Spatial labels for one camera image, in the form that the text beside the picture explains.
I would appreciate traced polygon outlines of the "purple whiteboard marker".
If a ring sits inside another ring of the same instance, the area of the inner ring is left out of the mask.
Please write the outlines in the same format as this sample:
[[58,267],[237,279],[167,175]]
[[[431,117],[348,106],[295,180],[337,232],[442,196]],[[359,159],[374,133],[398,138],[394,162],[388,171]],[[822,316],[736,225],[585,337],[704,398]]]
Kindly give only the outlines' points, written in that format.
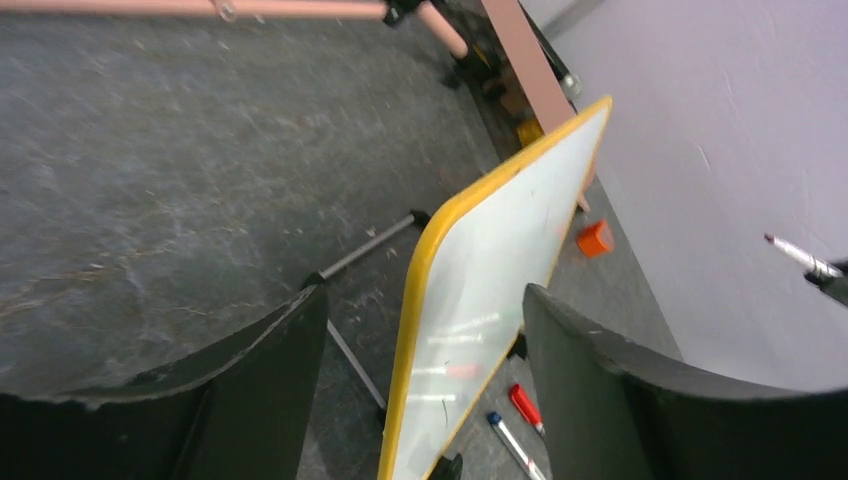
[[764,233],[763,237],[768,244],[772,245],[793,261],[800,264],[814,278],[827,280],[839,278],[844,275],[844,272],[834,264],[815,257],[811,253],[785,239],[776,237],[769,233]]

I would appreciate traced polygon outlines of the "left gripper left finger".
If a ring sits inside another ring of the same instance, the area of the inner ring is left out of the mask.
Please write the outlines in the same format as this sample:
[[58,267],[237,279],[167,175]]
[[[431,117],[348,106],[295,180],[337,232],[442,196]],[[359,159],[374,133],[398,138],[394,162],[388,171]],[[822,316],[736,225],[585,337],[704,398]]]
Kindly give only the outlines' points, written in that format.
[[292,479],[321,368],[328,294],[115,387],[1,398],[5,479]]

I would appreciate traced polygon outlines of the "yellow-framed whiteboard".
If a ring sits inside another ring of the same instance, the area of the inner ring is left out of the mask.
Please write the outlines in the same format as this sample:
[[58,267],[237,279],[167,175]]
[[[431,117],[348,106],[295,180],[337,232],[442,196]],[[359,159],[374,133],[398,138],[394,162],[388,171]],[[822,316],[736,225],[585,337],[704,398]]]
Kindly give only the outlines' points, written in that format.
[[409,262],[378,467],[425,479],[548,285],[606,130],[603,97],[446,201]]

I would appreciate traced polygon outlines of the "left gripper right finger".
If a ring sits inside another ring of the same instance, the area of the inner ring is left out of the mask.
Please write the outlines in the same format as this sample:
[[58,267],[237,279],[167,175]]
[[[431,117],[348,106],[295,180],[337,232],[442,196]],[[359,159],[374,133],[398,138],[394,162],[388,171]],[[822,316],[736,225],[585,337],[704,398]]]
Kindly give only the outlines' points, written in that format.
[[604,328],[530,284],[529,362],[556,479],[843,479],[847,393],[734,379]]

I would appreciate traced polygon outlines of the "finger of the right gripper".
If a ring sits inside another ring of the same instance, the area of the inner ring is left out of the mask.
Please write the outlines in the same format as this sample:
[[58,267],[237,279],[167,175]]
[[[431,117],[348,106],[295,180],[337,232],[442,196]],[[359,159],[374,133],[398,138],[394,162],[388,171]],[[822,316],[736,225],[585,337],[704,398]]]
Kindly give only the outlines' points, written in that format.
[[818,288],[821,293],[842,306],[847,307],[847,260],[834,261],[832,265],[842,272],[841,276],[823,277],[816,275],[812,271],[808,271],[804,274],[804,278],[807,282]]

